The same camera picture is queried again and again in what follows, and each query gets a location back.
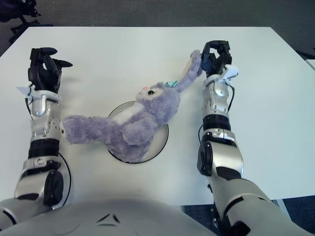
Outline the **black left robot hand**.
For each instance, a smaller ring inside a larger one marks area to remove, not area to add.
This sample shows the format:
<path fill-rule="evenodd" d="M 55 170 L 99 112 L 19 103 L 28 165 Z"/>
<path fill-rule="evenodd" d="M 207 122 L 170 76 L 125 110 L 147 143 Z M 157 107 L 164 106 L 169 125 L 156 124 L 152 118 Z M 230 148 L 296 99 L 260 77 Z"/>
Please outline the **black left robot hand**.
<path fill-rule="evenodd" d="M 51 56 L 58 51 L 55 48 L 32 48 L 28 79 L 35 90 L 48 90 L 58 94 L 61 83 L 62 69 L 72 67 L 73 64 Z"/>

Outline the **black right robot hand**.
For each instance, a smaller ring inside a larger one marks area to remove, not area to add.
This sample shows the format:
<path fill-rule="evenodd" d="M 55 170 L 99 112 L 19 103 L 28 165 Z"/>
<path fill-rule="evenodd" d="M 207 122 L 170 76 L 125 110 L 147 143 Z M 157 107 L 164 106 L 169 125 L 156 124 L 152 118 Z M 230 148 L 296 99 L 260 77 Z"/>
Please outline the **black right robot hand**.
<path fill-rule="evenodd" d="M 206 76 L 221 74 L 226 64 L 232 64 L 228 41 L 213 40 L 205 44 L 201 54 L 201 68 Z"/>

